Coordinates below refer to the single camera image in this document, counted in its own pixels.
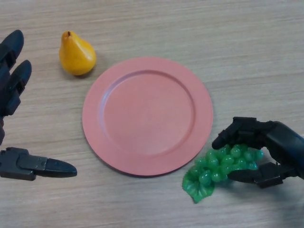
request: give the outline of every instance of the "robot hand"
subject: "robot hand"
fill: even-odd
[[[32,72],[31,63],[25,60],[10,74],[23,44],[20,30],[12,32],[0,43],[0,145],[5,136],[3,118],[15,113]],[[64,161],[30,155],[26,149],[9,147],[0,151],[1,177],[33,181],[36,175],[74,177],[77,169]]]
[[[3,118],[13,115],[32,72],[28,60],[22,62],[10,75],[24,44],[23,34],[16,30],[0,43],[0,145],[4,139]]]
[[[260,188],[282,184],[287,177],[304,179],[304,139],[283,123],[234,117],[232,124],[213,141],[212,148],[242,143],[256,149],[266,147],[276,164],[268,162],[258,170],[236,170],[228,175],[229,179],[254,183]]]

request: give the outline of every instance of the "yellow pear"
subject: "yellow pear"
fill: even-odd
[[[75,32],[65,31],[61,36],[59,59],[65,71],[80,76],[93,69],[96,64],[96,53],[92,45]]]

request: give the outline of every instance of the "plate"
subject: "plate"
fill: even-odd
[[[187,164],[212,128],[204,84],[168,59],[141,57],[106,70],[83,107],[83,130],[97,156],[121,172],[162,175]]]

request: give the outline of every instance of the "wood grain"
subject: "wood grain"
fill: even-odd
[[[304,135],[304,2],[301,0],[0,0],[1,39],[21,29],[33,73],[1,148],[74,164],[78,176],[0,180],[2,228],[301,228],[304,182],[259,190],[236,183],[194,205],[181,180],[127,177],[103,165],[81,125],[86,93],[122,60],[159,56],[191,69],[214,104],[204,153],[233,116],[282,121]],[[74,30],[98,54],[85,79],[59,64],[60,36]]]

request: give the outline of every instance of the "plastic grapes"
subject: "plastic grapes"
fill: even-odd
[[[224,146],[210,149],[204,157],[195,160],[194,166],[185,174],[182,188],[192,197],[194,203],[211,196],[215,183],[228,179],[233,170],[257,169],[256,161],[263,158],[263,152],[246,145]]]

